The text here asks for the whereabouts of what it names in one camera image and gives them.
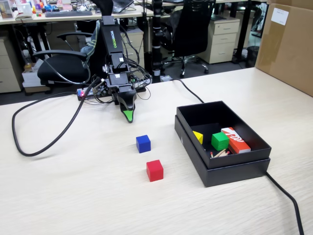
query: laptop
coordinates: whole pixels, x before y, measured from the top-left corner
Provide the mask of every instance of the laptop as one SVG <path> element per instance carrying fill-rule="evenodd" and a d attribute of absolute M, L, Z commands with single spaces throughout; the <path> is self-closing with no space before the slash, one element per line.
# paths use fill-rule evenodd
<path fill-rule="evenodd" d="M 113 13 L 120 13 L 132 5 L 134 0 L 113 0 Z"/>

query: white cabinet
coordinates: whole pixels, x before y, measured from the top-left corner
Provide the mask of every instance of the white cabinet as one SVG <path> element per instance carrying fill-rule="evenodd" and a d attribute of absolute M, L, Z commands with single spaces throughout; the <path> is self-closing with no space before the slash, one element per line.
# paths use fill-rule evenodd
<path fill-rule="evenodd" d="M 239 19 L 211 20 L 206 51 L 198 56 L 209 64 L 231 61 L 238 30 Z"/>
<path fill-rule="evenodd" d="M 20 92 L 22 69 L 8 36 L 0 36 L 0 93 Z"/>

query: keyboard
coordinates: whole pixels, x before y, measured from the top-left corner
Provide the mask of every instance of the keyboard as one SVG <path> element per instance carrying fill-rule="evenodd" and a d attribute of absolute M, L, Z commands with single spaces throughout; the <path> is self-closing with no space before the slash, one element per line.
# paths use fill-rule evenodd
<path fill-rule="evenodd" d="M 92 16 L 91 11 L 54 11 L 45 13 L 46 17 Z"/>
<path fill-rule="evenodd" d="M 125 10 L 126 7 L 130 6 L 133 0 L 113 0 L 113 13 L 120 13 Z"/>

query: black box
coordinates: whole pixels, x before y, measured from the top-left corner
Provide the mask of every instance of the black box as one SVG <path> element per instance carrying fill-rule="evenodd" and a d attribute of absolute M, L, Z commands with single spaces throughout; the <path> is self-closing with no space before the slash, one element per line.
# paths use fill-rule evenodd
<path fill-rule="evenodd" d="M 251 152 L 211 158 L 217 154 L 212 135 L 232 127 Z M 206 187 L 265 175 L 271 147 L 222 101 L 177 107 L 175 130 Z M 201 145 L 193 131 L 203 134 Z"/>

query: match stick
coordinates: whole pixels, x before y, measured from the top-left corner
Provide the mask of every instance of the match stick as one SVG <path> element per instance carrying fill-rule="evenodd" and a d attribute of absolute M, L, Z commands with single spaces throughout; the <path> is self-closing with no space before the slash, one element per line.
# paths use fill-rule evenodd
<path fill-rule="evenodd" d="M 214 158 L 219 157 L 222 153 L 224 153 L 226 151 L 226 149 L 223 149 L 221 152 L 219 152 L 217 155 L 214 156 Z"/>

